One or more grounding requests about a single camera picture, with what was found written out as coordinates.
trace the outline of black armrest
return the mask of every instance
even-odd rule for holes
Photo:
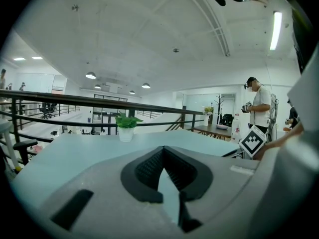
[[[21,159],[23,161],[23,164],[26,165],[29,160],[28,160],[28,152],[27,152],[27,148],[37,145],[38,141],[37,140],[28,140],[28,141],[22,141],[22,142],[18,142],[13,146],[14,150],[18,150],[21,156]]]
[[[34,145],[37,145],[38,144],[38,141],[37,140],[28,140],[28,141],[21,141],[21,142],[18,142],[16,143],[14,146],[13,146],[13,149],[14,150],[21,150],[21,149],[27,149],[28,147],[31,147],[31,146],[34,146]]]

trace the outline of table surface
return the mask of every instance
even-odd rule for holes
[[[219,129],[216,127],[215,124],[208,124],[207,126],[205,126],[205,125],[196,126],[196,127],[194,127],[194,129],[197,131],[215,134],[215,135],[218,135],[221,137],[226,137],[226,138],[231,137],[231,127],[230,126],[228,127],[228,129]]]
[[[238,144],[187,130],[135,134],[131,142],[120,142],[118,135],[64,133],[22,169],[13,180],[12,188],[23,203],[39,208],[54,191],[88,167],[134,151],[163,145],[215,156],[239,149]]]

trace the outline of potted plant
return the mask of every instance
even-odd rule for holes
[[[125,114],[120,113],[120,115],[115,117],[115,122],[119,127],[120,141],[128,142],[132,140],[134,128],[137,122],[142,122],[143,120],[136,117],[126,117]]]
[[[214,112],[214,107],[211,107],[211,106],[207,106],[204,108],[204,115],[205,115],[205,118],[204,118],[204,124],[203,125],[208,125],[208,119],[209,119],[209,116],[212,115]]]

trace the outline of white table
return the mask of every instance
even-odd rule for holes
[[[163,145],[215,156],[239,149],[238,144],[187,130],[135,134],[131,142],[120,142],[118,135],[64,133],[32,159],[14,179],[12,187],[21,201],[39,208],[54,191],[93,164]]]

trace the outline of white flower pot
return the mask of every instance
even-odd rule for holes
[[[205,115],[205,118],[204,118],[204,124],[205,126],[208,125],[208,120],[209,120],[209,115]]]
[[[119,127],[119,137],[120,141],[128,142],[133,138],[134,128],[121,128]]]

